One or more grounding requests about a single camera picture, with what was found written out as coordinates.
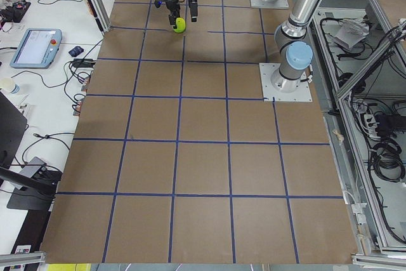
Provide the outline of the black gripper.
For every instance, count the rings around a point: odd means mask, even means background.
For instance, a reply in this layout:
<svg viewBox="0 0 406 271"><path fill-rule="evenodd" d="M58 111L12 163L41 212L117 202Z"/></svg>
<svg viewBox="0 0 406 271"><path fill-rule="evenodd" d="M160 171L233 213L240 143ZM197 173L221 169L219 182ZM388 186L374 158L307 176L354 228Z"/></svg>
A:
<svg viewBox="0 0 406 271"><path fill-rule="evenodd" d="M176 19L177 16L174 14L180 13L180 2L179 0L155 0L154 4L156 8L159 8L162 3L165 3L166 8L169 10L170 14L168 15L169 24L172 28L176 29ZM190 8L190 17L191 22L197 22L198 18L198 0L188 0L188 6Z"/></svg>

